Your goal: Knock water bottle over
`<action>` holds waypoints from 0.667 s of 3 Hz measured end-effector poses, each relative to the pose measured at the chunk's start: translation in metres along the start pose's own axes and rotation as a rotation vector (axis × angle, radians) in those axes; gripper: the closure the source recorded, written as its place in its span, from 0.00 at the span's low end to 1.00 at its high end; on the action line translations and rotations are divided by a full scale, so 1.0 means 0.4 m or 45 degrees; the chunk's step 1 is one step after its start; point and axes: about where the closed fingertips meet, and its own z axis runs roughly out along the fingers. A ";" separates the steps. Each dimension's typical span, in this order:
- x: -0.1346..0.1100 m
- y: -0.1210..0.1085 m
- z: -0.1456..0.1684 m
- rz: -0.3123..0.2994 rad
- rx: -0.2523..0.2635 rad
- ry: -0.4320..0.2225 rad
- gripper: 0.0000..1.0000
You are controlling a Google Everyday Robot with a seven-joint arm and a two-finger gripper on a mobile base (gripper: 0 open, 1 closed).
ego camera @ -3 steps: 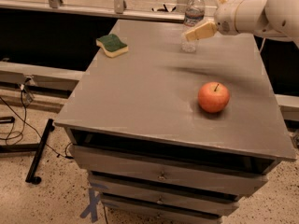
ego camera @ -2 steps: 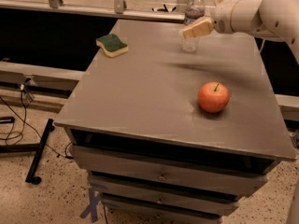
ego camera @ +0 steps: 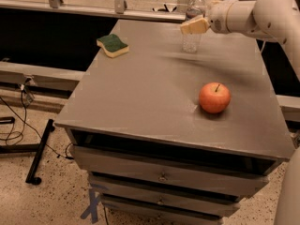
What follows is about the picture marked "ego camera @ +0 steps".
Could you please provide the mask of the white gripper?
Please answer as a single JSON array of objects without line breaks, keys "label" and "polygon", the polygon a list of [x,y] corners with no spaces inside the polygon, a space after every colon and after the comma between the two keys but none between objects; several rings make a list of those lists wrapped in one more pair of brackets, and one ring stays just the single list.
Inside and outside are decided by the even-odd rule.
[{"label": "white gripper", "polygon": [[203,34],[209,27],[219,34],[239,33],[239,30],[229,27],[229,12],[232,6],[238,4],[239,0],[216,0],[211,1],[208,6],[206,18],[196,16],[180,25],[180,30],[185,34]]}]

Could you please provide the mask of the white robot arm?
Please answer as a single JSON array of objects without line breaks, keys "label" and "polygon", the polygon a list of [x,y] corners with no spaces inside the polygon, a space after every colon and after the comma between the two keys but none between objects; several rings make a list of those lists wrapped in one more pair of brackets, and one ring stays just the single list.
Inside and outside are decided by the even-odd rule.
[{"label": "white robot arm", "polygon": [[[240,33],[277,42],[300,80],[300,11],[295,0],[217,0],[206,15],[180,25],[184,34]],[[274,225],[300,225],[300,148],[288,162],[283,178]]]}]

